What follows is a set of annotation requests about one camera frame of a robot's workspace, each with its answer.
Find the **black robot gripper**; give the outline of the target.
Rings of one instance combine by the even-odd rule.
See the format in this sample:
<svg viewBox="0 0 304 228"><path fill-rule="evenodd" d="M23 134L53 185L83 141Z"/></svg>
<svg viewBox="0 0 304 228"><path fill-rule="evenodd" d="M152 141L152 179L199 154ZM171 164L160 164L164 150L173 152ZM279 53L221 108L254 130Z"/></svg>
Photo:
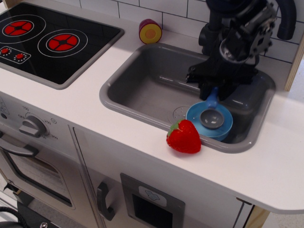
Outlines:
<svg viewBox="0 0 304 228"><path fill-rule="evenodd" d="M232 54L225 48L221 41L216 41L212 47L209 58L199 64L189 67L186 76L187 83L198 83L200 99L206 100L213 87L218 87L220 101L227 99L239 85L249 85L258 70L259 56L250 56L248 60L254 60L253 64L247 64L247 60L236 61Z"/></svg>

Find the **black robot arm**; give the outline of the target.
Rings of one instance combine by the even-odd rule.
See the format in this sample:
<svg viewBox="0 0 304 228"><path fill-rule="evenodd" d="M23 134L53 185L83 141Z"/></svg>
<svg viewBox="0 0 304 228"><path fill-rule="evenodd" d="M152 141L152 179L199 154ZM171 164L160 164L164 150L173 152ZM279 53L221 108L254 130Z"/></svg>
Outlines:
<svg viewBox="0 0 304 228"><path fill-rule="evenodd" d="M186 81L198 83L202 100L215 87L225 100L258 74L258 55L271 46L276 13L266 0L208 0L207 6L209 23L200 32L199 45L209 58L190 66Z"/></svg>

